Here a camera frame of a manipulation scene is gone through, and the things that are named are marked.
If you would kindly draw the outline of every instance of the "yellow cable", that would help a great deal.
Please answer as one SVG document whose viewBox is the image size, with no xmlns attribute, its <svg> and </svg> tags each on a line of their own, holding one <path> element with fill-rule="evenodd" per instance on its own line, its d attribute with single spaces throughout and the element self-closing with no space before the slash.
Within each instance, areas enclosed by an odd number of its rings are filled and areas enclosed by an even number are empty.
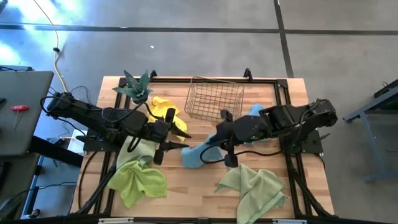
<svg viewBox="0 0 398 224">
<path fill-rule="evenodd" d="M 36 5 L 40 8 L 40 10 L 44 13 L 44 15 L 49 19 L 49 21 L 50 21 L 50 23 L 51 23 L 51 26 L 52 26 L 52 28 L 54 29 L 54 31 L 55 31 L 55 35 L 57 36 L 57 46 L 56 46 L 56 48 L 57 49 L 59 49 L 58 48 L 58 42 L 59 42 L 59 40 L 58 40 L 58 32 L 57 32 L 57 30 L 56 30 L 56 28 L 55 28 L 55 26 L 54 26 L 54 24 L 52 23 L 52 21 L 51 21 L 51 19 L 49 18 L 49 16 L 44 12 L 44 10 L 40 7 L 40 5 L 37 3 L 37 1 L 36 0 L 33 0 L 35 3 L 36 3 Z M 65 92 L 68 92 L 68 90 L 67 90 L 67 86 L 65 85 L 65 83 L 63 82 L 63 79 L 62 79 L 62 77 L 61 77 L 61 75 L 60 75 L 60 72 L 58 71 L 58 68 L 57 68 L 57 52 L 56 51 L 54 51 L 55 53 L 54 53 L 54 69 L 55 69 L 55 71 L 56 71 L 56 73 L 57 73 L 57 75 L 58 75 L 58 78 L 60 79 L 60 81 L 61 81 L 61 83 L 62 83 L 62 87 L 63 87 L 63 90 L 65 90 Z"/>
</svg>

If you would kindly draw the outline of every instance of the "gray floor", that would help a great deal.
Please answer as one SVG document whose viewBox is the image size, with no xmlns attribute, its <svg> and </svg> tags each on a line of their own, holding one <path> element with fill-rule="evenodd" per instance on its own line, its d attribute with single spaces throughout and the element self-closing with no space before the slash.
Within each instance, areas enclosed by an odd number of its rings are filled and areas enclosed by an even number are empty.
<svg viewBox="0 0 398 224">
<path fill-rule="evenodd" d="M 17 2 L 9 0 L 0 14 L 0 22 L 48 23 L 34 5 Z M 287 29 L 398 29 L 395 0 L 279 2 Z M 117 3 L 43 0 L 39 3 L 56 24 L 277 28 L 271 0 L 120 0 Z M 94 102 L 102 77 L 122 75 L 123 69 L 135 75 L 145 69 L 155 69 L 159 75 L 241 76 L 249 67 L 255 77 L 287 77 L 279 34 L 59 33 L 63 49 L 58 63 L 61 74 L 69 89 L 87 86 Z M 54 38 L 52 31 L 1 30 L 0 63 L 53 70 Z M 398 78 L 397 42 L 397 35 L 287 35 L 294 76 L 305 79 L 310 100 L 330 99 L 339 118 L 369 101 L 373 93 L 382 88 L 382 82 Z M 58 91 L 62 89 L 56 78 L 52 86 Z M 86 97 L 84 90 L 78 90 L 75 95 Z M 61 122 L 45 116 L 40 118 L 36 130 L 43 138 L 64 132 Z M 331 133 L 323 146 L 336 214 L 398 222 L 398 179 L 364 183 L 364 175 L 375 169 L 361 123 L 355 121 L 347 125 L 340 119 L 334 127 L 321 132 Z"/>
</svg>

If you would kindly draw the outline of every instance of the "artificial plant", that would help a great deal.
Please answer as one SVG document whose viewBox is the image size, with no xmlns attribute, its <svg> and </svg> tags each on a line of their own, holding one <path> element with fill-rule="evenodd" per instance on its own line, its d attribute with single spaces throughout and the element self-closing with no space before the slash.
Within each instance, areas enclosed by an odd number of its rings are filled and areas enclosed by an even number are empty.
<svg viewBox="0 0 398 224">
<path fill-rule="evenodd" d="M 148 70 L 141 75 L 139 82 L 126 70 L 124 70 L 124 76 L 126 76 L 127 88 L 115 87 L 113 90 L 130 96 L 132 101 L 146 101 L 149 94 L 153 92 L 147 88 L 149 84 Z"/>
</svg>

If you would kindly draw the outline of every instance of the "microfiber cloth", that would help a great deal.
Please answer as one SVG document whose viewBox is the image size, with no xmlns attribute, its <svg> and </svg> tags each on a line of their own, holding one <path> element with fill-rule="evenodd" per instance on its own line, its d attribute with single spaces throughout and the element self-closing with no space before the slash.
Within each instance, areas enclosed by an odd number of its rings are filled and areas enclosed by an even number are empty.
<svg viewBox="0 0 398 224">
<path fill-rule="evenodd" d="M 283 207 L 282 181 L 273 172 L 256 172 L 244 164 L 231 169 L 217 185 L 216 192 L 229 188 L 240 192 L 237 224 L 252 224 L 273 207 Z"/>
<path fill-rule="evenodd" d="M 206 141 L 197 147 L 185 147 L 181 150 L 182 163 L 184 164 L 184 167 L 193 169 L 203 165 L 203 162 L 200 160 L 200 154 L 203 152 L 203 150 L 210 146 L 207 144 L 207 142 L 213 136 L 214 134 L 209 135 Z M 222 158 L 223 155 L 221 155 L 218 146 L 211 147 L 209 150 L 203 153 L 203 160 L 205 161 L 215 161 Z"/>
<path fill-rule="evenodd" d="M 256 103 L 255 105 L 251 106 L 250 111 L 248 112 L 248 115 L 251 116 L 260 116 L 259 111 L 264 110 L 265 107 L 263 107 L 261 104 Z M 254 144 L 253 142 L 245 142 L 245 144 Z"/>
<path fill-rule="evenodd" d="M 131 136 L 126 138 L 117 159 L 117 170 L 108 182 L 110 189 L 120 193 L 127 208 L 131 208 L 143 195 L 166 197 L 167 193 L 163 173 L 147 165 L 154 157 L 156 143 L 141 139 L 135 150 L 127 152 L 132 139 Z"/>
<path fill-rule="evenodd" d="M 177 117 L 177 114 L 180 113 L 180 110 L 173 102 L 155 96 L 152 99 L 151 103 L 149 104 L 149 109 L 152 112 L 152 114 L 154 114 L 155 116 L 163 116 L 163 117 L 166 116 L 167 109 L 169 108 L 175 109 L 173 122 L 175 123 L 176 127 L 178 127 L 181 131 L 187 133 L 188 131 L 187 124 L 185 124 L 185 122 L 183 122 L 180 118 Z M 149 122 L 155 122 L 155 118 L 152 117 L 151 115 L 148 114 L 147 117 Z M 181 136 L 177 137 L 181 142 L 184 142 L 185 139 L 184 137 Z"/>
</svg>

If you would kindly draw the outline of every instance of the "screwdriver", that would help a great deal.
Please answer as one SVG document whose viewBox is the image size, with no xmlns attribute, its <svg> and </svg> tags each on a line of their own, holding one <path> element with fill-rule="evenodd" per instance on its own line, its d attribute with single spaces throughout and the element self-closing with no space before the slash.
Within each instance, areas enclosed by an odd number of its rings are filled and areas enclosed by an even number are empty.
<svg viewBox="0 0 398 224">
<path fill-rule="evenodd" d="M 15 121 L 14 121 L 14 127 L 12 128 L 13 130 L 15 130 L 15 125 L 17 124 L 19 112 L 20 111 L 27 111 L 27 110 L 29 110 L 29 107 L 26 106 L 26 105 L 17 105 L 17 106 L 12 106 L 10 109 L 12 111 L 16 111 L 17 112 L 17 116 L 15 117 Z"/>
</svg>

